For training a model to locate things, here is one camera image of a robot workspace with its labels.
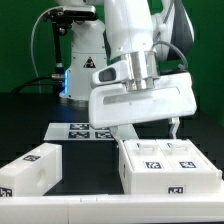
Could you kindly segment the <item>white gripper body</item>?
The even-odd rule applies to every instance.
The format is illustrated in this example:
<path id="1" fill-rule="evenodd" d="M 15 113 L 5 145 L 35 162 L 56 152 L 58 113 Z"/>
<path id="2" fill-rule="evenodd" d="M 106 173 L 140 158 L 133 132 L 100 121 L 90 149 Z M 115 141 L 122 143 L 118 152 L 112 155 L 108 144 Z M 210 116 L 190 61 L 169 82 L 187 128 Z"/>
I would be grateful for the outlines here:
<path id="1" fill-rule="evenodd" d="M 89 99 L 94 129 L 189 116 L 197 109 L 189 73 L 165 75 L 153 89 L 128 92 L 123 84 L 95 88 Z"/>

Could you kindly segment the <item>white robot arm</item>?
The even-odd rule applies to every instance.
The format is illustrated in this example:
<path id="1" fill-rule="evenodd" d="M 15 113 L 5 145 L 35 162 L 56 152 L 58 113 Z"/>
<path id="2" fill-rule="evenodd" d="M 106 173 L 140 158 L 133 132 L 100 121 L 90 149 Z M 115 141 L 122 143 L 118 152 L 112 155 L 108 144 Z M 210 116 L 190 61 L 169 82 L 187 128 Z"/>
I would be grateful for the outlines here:
<path id="1" fill-rule="evenodd" d="M 73 12 L 104 7 L 104 43 L 111 64 L 91 77 L 89 123 L 121 138 L 120 127 L 167 119 L 176 136 L 179 118 L 192 115 L 196 102 L 184 59 L 194 43 L 194 30 L 182 0 L 161 0 L 152 14 L 147 0 L 55 0 Z M 167 75 L 157 63 L 181 58 Z"/>

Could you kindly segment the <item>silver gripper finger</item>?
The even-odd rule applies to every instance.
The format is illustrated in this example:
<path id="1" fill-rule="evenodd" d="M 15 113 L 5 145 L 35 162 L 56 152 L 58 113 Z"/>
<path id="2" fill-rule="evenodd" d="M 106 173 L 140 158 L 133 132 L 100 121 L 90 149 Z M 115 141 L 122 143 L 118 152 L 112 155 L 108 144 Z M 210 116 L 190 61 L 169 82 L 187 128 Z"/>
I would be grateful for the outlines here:
<path id="1" fill-rule="evenodd" d="M 170 125 L 169 135 L 172 139 L 176 139 L 177 138 L 176 134 L 180 125 L 180 119 L 178 117 L 171 118 L 169 120 L 169 125 Z"/>
<path id="2" fill-rule="evenodd" d="M 120 145 L 121 141 L 124 139 L 124 131 L 121 126 L 110 127 L 109 128 L 112 137 L 116 140 L 117 145 Z"/>

